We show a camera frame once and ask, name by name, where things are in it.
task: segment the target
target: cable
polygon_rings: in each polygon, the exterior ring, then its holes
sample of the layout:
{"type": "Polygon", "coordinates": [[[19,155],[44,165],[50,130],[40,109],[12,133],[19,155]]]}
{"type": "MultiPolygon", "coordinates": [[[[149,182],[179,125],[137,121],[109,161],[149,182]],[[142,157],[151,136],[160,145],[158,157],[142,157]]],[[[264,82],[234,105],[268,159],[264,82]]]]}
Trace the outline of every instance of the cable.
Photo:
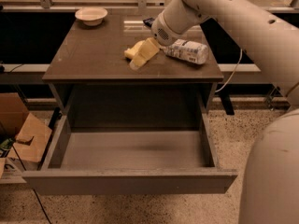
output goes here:
{"type": "MultiPolygon", "coordinates": [[[[3,130],[4,135],[7,136],[7,131],[6,131],[6,129],[5,129],[4,125],[3,125],[3,123],[1,122],[1,120],[0,120],[0,127],[1,127],[1,129],[3,130]]],[[[13,150],[15,151],[16,155],[18,156],[18,159],[19,159],[20,162],[21,162],[21,166],[22,166],[22,168],[24,169],[24,171],[26,171],[27,169],[26,169],[24,163],[22,162],[22,159],[21,159],[21,157],[20,157],[20,155],[19,155],[17,149],[16,149],[14,146],[12,146],[12,148],[13,148],[13,150]]],[[[48,214],[47,214],[47,212],[46,212],[46,210],[45,210],[45,208],[44,208],[43,203],[40,201],[40,198],[39,198],[39,196],[38,196],[36,190],[35,190],[35,189],[32,189],[32,190],[33,190],[34,194],[36,195],[36,198],[37,198],[37,200],[38,200],[38,203],[39,203],[39,205],[40,205],[40,207],[41,207],[41,210],[43,211],[43,213],[44,213],[44,215],[45,215],[47,221],[49,222],[49,224],[51,224],[50,219],[49,219],[49,217],[48,217],[48,214]]]]}
{"type": "MultiPolygon", "coordinates": [[[[24,169],[24,171],[27,171],[27,169],[26,169],[24,163],[23,163],[22,160],[21,160],[21,157],[20,157],[19,153],[17,152],[17,149],[16,149],[14,146],[12,146],[12,148],[13,148],[13,150],[15,151],[15,153],[16,153],[17,156],[18,156],[18,159],[19,159],[20,162],[21,162],[21,166],[22,166],[22,168],[24,169]]],[[[49,224],[51,224],[50,219],[49,219],[49,217],[48,217],[48,214],[47,214],[47,212],[46,212],[46,210],[45,210],[45,208],[44,208],[43,203],[40,201],[40,198],[39,198],[39,196],[38,196],[36,190],[35,190],[35,189],[32,189],[32,190],[33,190],[34,194],[36,195],[36,198],[37,198],[37,200],[38,200],[38,203],[39,203],[39,205],[40,205],[40,207],[41,207],[41,210],[43,211],[43,213],[44,213],[44,215],[45,215],[47,221],[49,222],[49,224]]]]}
{"type": "Polygon", "coordinates": [[[237,64],[235,65],[235,69],[234,69],[233,73],[229,76],[229,78],[226,80],[226,82],[224,83],[224,85],[222,85],[221,88],[219,88],[218,90],[216,90],[215,93],[222,91],[226,87],[226,85],[231,81],[232,77],[235,74],[236,68],[241,63],[242,57],[243,57],[243,49],[240,50],[240,58],[239,58],[239,61],[237,62],[237,64]]]}
{"type": "Polygon", "coordinates": [[[18,66],[16,66],[16,67],[13,68],[12,70],[10,70],[9,73],[13,72],[15,69],[17,69],[17,68],[19,68],[19,67],[21,67],[21,66],[24,66],[24,63],[23,63],[23,64],[20,64],[20,65],[18,65],[18,66]]]}

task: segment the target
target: speckled floor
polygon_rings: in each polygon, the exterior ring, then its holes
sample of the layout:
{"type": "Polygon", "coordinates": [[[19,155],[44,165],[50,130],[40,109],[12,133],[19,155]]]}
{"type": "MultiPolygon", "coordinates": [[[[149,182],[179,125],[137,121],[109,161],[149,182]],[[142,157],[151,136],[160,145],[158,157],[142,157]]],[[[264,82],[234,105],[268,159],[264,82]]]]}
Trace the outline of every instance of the speckled floor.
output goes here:
{"type": "MultiPolygon", "coordinates": [[[[263,128],[284,113],[250,106],[236,109],[234,116],[218,108],[210,111],[220,166],[239,172],[225,194],[41,196],[41,201],[52,223],[236,224],[250,148],[263,128]]],[[[48,223],[34,193],[25,184],[1,185],[0,207],[1,224],[48,223]]]]}

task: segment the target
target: black cable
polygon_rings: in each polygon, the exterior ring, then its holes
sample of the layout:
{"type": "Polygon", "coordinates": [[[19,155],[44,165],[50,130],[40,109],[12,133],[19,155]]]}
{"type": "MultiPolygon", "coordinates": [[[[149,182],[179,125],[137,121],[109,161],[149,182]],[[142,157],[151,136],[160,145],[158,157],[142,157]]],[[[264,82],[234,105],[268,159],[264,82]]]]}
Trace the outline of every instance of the black cable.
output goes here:
{"type": "MultiPolygon", "coordinates": [[[[14,146],[12,146],[12,147],[13,147],[13,150],[15,151],[15,153],[17,154],[18,159],[19,159],[20,162],[21,162],[21,166],[22,166],[22,168],[24,169],[24,171],[27,171],[27,169],[26,169],[24,163],[23,163],[22,160],[21,160],[21,157],[20,157],[19,153],[17,152],[17,149],[16,149],[14,146]]],[[[32,190],[33,190],[34,194],[36,195],[36,198],[37,198],[37,200],[38,200],[38,203],[39,203],[39,205],[40,205],[40,207],[41,207],[41,210],[43,211],[43,213],[44,213],[44,215],[45,215],[47,221],[49,222],[49,224],[51,224],[50,219],[49,219],[49,217],[48,217],[48,214],[47,214],[47,212],[46,212],[46,210],[45,210],[45,208],[44,208],[43,203],[40,201],[40,198],[39,198],[39,196],[38,196],[36,190],[35,190],[35,189],[32,189],[32,190]]]]}
{"type": "MultiPolygon", "coordinates": [[[[1,129],[3,130],[4,135],[7,136],[7,131],[6,131],[6,129],[4,128],[4,125],[3,125],[3,123],[1,122],[1,120],[0,120],[0,127],[1,127],[1,129]]],[[[19,155],[17,149],[16,149],[14,146],[12,146],[12,148],[13,148],[13,150],[15,151],[16,155],[18,156],[18,159],[19,159],[20,162],[21,162],[21,166],[22,166],[22,168],[24,169],[24,171],[27,171],[27,169],[26,169],[24,163],[22,162],[22,159],[21,159],[21,157],[20,157],[20,155],[19,155]]],[[[43,203],[40,201],[40,198],[39,198],[39,196],[38,196],[36,190],[35,190],[35,189],[32,189],[32,190],[33,190],[33,192],[34,192],[35,195],[36,195],[36,198],[37,198],[37,200],[38,200],[38,203],[39,203],[39,205],[40,205],[40,207],[41,207],[41,210],[43,211],[43,213],[44,213],[44,215],[45,215],[47,221],[49,222],[49,224],[51,224],[50,219],[49,219],[49,217],[48,217],[48,214],[47,214],[47,212],[46,212],[46,210],[45,210],[45,208],[44,208],[43,203]]]]}
{"type": "Polygon", "coordinates": [[[15,69],[17,69],[17,68],[19,68],[19,67],[21,67],[21,66],[24,66],[24,63],[23,63],[23,64],[20,64],[20,65],[18,65],[18,66],[16,66],[16,67],[13,68],[12,70],[10,70],[9,73],[10,73],[10,72],[13,72],[15,69]]]}

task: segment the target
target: white can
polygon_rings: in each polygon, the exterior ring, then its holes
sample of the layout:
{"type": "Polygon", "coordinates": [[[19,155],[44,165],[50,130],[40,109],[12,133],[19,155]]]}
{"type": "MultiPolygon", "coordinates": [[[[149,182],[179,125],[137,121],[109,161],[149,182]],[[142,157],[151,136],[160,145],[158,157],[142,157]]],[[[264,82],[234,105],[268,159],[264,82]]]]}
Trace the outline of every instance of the white can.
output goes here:
{"type": "Polygon", "coordinates": [[[208,57],[208,47],[205,44],[178,39],[173,45],[162,47],[165,55],[190,63],[203,64],[208,57]]]}

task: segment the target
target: table top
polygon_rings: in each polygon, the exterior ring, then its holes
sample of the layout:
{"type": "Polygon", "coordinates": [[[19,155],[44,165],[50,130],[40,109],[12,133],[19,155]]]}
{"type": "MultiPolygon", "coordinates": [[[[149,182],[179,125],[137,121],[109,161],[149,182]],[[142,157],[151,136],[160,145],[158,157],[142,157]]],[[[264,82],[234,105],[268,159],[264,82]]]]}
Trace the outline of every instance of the table top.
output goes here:
{"type": "MultiPolygon", "coordinates": [[[[88,27],[75,21],[43,80],[46,83],[84,82],[219,82],[223,76],[209,50],[206,63],[196,65],[170,58],[160,52],[134,71],[124,51],[137,41],[151,37],[138,15],[108,14],[103,23],[88,27]]],[[[208,45],[200,26],[183,39],[208,45]]]]}

